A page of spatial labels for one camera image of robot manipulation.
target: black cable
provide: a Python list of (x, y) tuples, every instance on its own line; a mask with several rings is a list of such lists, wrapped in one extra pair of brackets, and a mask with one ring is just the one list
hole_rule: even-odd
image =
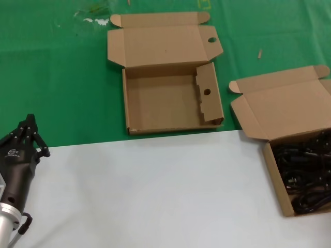
[(331, 132), (307, 142), (273, 148), (287, 193), (297, 195), (292, 206), (297, 214), (314, 212), (331, 202)]
[(24, 235), (24, 234), (26, 233), (26, 231), (29, 229), (29, 227), (30, 227), (30, 225), (31, 225), (31, 223), (32, 223), (32, 220), (33, 220), (33, 218), (31, 217), (31, 215), (28, 214), (28, 213), (23, 213), (22, 215), (26, 217), (26, 221), (25, 221), (25, 223), (20, 227), (20, 229), (18, 230), (18, 233), (19, 233), (20, 235)]

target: empty cardboard box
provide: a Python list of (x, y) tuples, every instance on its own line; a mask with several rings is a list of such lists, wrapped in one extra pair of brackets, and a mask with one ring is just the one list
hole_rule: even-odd
[(223, 110), (214, 64), (223, 52), (207, 12), (112, 15), (108, 59), (125, 67), (130, 134), (219, 127)]

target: white table surface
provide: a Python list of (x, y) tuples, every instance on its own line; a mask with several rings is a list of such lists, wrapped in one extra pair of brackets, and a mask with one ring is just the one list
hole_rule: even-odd
[(16, 248), (331, 247), (331, 214), (285, 218), (241, 131), (51, 148)]

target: green mat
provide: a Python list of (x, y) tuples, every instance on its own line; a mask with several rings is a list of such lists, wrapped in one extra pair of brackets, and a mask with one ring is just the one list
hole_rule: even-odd
[(218, 131), (240, 128), (230, 110), (237, 97), (228, 92), (231, 80), (331, 66), (326, 0), (0, 0), (0, 137), (27, 113), (49, 146), (192, 133), (128, 136), (121, 68), (107, 61), (107, 30), (115, 27), (95, 21), (171, 11), (208, 11), (216, 26), (224, 48), (214, 60), (225, 115)]

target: cardboard box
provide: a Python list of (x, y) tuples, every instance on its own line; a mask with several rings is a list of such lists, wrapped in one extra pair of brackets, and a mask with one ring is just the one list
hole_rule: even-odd
[(213, 63), (223, 52), (207, 12), (112, 15), (108, 59), (125, 67), (130, 134), (219, 127), (223, 110)]
[[(281, 179), (272, 147), (306, 141), (331, 128), (331, 80), (327, 66), (309, 66), (230, 82), (243, 94), (231, 103), (244, 133), (266, 140), (264, 158), (285, 216), (296, 216)], [(330, 212), (325, 206), (315, 213)]]

